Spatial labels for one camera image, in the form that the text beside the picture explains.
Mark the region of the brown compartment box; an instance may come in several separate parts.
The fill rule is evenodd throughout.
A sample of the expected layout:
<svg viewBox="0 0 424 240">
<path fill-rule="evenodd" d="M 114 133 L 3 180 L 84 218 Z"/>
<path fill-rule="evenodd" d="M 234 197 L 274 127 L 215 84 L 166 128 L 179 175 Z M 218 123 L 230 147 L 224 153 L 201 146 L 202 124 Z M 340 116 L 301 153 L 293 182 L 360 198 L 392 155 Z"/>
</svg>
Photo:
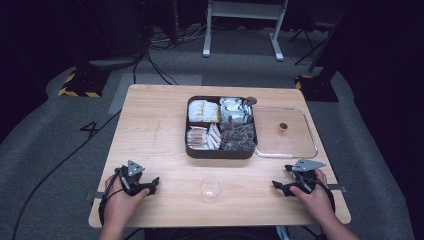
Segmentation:
<svg viewBox="0 0 424 240">
<path fill-rule="evenodd" d="M 193 127 L 193 126 L 197 126 L 197 127 L 205 127 L 208 131 L 210 125 L 212 123 L 215 123 L 219 129 L 219 126 L 221 123 L 223 123 L 221 121 L 221 117 L 220 120 L 218 122 L 190 122 L 189 121 L 189 117 L 188 117 L 188 106 L 189 103 L 192 102 L 193 100 L 207 100 L 209 102 L 214 102 L 217 103 L 219 105 L 219 115 L 220 115 L 220 98 L 221 97 L 228 97 L 228 96 L 193 96 L 191 97 L 188 102 L 187 102 L 187 117 L 186 117 L 186 126 L 185 126 L 185 149 L 186 149 L 186 153 L 192 157 L 192 158 L 206 158 L 206 159 L 248 159 L 250 158 L 255 149 L 253 151 L 225 151 L 225 150 L 221 150 L 220 148 L 218 150 L 196 150 L 196 149 L 192 149 L 187 145 L 186 142 L 186 136 L 187 136 L 187 131 Z M 254 116 L 253 116 L 253 120 L 251 122 L 254 126 L 255 129 L 255 133 L 256 133 L 256 127 L 255 127 L 255 122 L 254 122 Z"/>
</svg>

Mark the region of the black tape floor mark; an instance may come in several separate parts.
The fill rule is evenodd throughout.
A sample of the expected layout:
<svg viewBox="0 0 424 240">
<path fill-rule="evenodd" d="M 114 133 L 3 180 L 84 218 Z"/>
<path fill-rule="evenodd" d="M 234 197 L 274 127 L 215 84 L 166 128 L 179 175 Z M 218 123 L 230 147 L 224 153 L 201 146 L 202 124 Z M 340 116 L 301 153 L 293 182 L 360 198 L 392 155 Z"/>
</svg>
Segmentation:
<svg viewBox="0 0 424 240">
<path fill-rule="evenodd" d="M 92 121 L 87 125 L 81 127 L 80 130 L 88 133 L 88 139 L 91 139 L 99 131 L 99 129 L 97 128 L 97 123 L 95 121 Z"/>
</svg>

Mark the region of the clear box lid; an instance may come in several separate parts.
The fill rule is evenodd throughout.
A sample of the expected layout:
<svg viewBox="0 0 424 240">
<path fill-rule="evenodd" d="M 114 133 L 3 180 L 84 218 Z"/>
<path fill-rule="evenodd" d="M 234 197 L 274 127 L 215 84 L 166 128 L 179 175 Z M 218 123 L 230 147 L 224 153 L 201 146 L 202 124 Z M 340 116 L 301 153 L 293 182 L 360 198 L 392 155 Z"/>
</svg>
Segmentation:
<svg viewBox="0 0 424 240">
<path fill-rule="evenodd" d="M 314 158 L 318 147 L 303 111 L 294 107 L 254 107 L 255 153 L 262 158 Z"/>
</svg>

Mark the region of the person's left hand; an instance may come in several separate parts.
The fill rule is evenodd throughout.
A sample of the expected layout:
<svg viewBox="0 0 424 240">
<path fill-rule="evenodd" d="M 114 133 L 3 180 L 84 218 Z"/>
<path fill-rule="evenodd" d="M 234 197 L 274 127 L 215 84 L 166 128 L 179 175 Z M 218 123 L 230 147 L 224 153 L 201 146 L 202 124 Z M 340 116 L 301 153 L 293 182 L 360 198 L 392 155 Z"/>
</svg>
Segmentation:
<svg viewBox="0 0 424 240">
<path fill-rule="evenodd" d="M 109 188 L 109 193 L 104 211 L 104 226 L 125 228 L 150 190 L 143 189 L 137 195 L 130 196 L 122 189 L 121 181 L 113 177 L 106 180 L 105 187 Z"/>
</svg>

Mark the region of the row of white sachets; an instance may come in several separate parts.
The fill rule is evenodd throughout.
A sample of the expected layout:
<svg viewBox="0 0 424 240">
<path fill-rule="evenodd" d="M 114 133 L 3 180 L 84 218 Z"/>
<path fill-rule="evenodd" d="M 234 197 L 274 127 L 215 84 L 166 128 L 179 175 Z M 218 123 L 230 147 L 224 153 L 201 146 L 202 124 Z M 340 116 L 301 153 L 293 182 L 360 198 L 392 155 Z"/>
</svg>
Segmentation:
<svg viewBox="0 0 424 240">
<path fill-rule="evenodd" d="M 210 150 L 218 150 L 221 144 L 219 129 L 215 123 L 212 123 L 207 132 L 207 145 Z"/>
</svg>

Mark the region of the pile of dark tea bags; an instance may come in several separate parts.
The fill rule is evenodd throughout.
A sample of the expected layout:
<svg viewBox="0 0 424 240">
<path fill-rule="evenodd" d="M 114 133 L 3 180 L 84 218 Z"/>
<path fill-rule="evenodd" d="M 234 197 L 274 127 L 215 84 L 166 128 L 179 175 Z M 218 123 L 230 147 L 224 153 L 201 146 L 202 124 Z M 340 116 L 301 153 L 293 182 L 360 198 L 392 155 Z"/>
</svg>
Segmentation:
<svg viewBox="0 0 424 240">
<path fill-rule="evenodd" d="M 253 151 L 256 148 L 256 133 L 252 123 L 231 124 L 223 122 L 220 129 L 220 149 L 225 151 Z"/>
</svg>

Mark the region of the pile of clear wrapped sticks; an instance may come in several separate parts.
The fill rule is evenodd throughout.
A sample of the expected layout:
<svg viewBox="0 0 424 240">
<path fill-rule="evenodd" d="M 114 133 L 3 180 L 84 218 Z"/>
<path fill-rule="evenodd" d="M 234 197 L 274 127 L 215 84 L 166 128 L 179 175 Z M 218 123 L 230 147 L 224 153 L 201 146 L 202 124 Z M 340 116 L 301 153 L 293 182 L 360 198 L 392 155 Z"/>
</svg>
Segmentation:
<svg viewBox="0 0 424 240">
<path fill-rule="evenodd" d="M 192 149 L 209 150 L 207 129 L 205 127 L 191 127 L 187 131 L 186 142 Z"/>
</svg>

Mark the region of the clear plastic cup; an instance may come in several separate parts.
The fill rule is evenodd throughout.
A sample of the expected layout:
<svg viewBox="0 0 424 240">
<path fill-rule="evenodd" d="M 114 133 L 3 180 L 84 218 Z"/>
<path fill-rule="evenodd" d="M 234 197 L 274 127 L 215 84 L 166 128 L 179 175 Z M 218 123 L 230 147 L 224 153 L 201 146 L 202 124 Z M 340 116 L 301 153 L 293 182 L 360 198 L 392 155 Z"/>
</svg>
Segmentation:
<svg viewBox="0 0 424 240">
<path fill-rule="evenodd" d="M 216 203 L 222 190 L 223 182 L 218 176 L 206 175 L 200 180 L 200 193 L 204 203 Z"/>
</svg>

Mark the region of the person's right hand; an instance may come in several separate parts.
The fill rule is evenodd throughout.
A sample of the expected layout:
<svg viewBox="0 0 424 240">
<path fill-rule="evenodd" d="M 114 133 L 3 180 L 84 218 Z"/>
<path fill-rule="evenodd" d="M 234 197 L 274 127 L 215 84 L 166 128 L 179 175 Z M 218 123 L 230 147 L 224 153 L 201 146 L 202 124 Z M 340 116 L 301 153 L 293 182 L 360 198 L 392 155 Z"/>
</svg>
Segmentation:
<svg viewBox="0 0 424 240">
<path fill-rule="evenodd" d="M 290 187 L 289 190 L 302 201 L 309 214 L 321 226 L 324 226 L 331 220 L 336 219 L 336 216 L 327 195 L 326 175 L 319 169 L 315 169 L 315 175 L 321 185 L 317 184 L 311 193 L 307 194 L 296 186 Z"/>
</svg>

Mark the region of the white desk frame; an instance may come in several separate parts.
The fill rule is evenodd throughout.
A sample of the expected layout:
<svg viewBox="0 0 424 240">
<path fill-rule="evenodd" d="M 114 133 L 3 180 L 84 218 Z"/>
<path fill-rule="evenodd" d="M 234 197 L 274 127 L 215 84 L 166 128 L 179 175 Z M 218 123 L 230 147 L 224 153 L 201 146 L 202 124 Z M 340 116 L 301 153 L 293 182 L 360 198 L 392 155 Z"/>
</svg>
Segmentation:
<svg viewBox="0 0 424 240">
<path fill-rule="evenodd" d="M 284 55 L 278 43 L 280 29 L 285 17 L 289 0 L 282 0 L 279 4 L 225 2 L 222 0 L 208 0 L 206 10 L 206 35 L 204 39 L 202 55 L 207 58 L 211 54 L 212 18 L 246 18 L 259 20 L 273 20 L 276 22 L 274 31 L 269 33 L 277 61 L 283 61 Z"/>
</svg>

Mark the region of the pile of yellow white packets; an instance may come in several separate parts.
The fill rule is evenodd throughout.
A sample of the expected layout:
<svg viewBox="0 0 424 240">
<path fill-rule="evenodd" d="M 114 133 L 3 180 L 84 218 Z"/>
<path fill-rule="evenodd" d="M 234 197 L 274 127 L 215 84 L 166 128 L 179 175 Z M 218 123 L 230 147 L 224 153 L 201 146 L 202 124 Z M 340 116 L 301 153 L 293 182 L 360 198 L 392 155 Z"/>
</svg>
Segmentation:
<svg viewBox="0 0 424 240">
<path fill-rule="evenodd" d="M 190 122 L 218 122 L 219 105 L 207 100 L 193 100 L 188 106 Z"/>
</svg>

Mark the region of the pile of silver packets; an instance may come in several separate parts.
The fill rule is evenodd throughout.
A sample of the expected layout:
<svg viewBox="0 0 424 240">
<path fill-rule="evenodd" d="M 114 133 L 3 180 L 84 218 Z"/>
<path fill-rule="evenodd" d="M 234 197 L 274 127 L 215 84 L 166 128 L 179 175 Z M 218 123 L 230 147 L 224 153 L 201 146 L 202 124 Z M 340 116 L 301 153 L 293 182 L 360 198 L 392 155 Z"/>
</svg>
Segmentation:
<svg viewBox="0 0 424 240">
<path fill-rule="evenodd" d="M 222 122 L 248 124 L 253 120 L 252 104 L 247 98 L 221 97 L 220 117 Z"/>
</svg>

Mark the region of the black tripod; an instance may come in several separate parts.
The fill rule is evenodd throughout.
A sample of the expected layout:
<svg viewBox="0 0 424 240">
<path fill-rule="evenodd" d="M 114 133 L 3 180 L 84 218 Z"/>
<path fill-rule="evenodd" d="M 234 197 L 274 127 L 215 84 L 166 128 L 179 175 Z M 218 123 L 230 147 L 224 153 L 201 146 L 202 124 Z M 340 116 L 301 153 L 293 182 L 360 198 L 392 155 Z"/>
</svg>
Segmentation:
<svg viewBox="0 0 424 240">
<path fill-rule="evenodd" d="M 288 43 L 299 47 L 298 52 L 301 56 L 294 62 L 295 65 L 301 65 L 307 60 L 313 60 L 325 46 L 329 37 L 328 31 L 306 31 L 297 30 L 289 38 Z"/>
</svg>

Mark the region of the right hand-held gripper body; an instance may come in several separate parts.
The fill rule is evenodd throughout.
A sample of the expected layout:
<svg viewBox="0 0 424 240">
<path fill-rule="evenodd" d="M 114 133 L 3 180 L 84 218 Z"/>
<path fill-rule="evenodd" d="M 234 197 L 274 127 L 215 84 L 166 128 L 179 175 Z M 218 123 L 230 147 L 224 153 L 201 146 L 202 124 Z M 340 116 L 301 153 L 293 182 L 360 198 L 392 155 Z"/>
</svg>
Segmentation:
<svg viewBox="0 0 424 240">
<path fill-rule="evenodd" d="M 303 192 L 310 194 L 317 184 L 315 170 L 324 167 L 325 163 L 310 159 L 299 158 L 294 165 L 286 165 L 285 169 L 292 174 L 294 183 L 287 184 L 289 189 L 296 186 Z"/>
</svg>

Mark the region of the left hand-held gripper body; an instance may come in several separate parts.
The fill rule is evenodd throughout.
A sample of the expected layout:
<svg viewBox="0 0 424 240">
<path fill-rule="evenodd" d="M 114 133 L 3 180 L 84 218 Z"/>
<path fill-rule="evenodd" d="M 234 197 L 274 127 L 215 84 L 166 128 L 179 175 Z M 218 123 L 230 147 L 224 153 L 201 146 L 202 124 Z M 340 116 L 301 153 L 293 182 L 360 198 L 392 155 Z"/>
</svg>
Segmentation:
<svg viewBox="0 0 424 240">
<path fill-rule="evenodd" d="M 127 165 L 115 169 L 115 173 L 121 180 L 124 191 L 129 196 L 135 196 L 144 189 L 151 189 L 150 183 L 139 183 L 145 168 L 136 162 L 129 160 Z"/>
</svg>

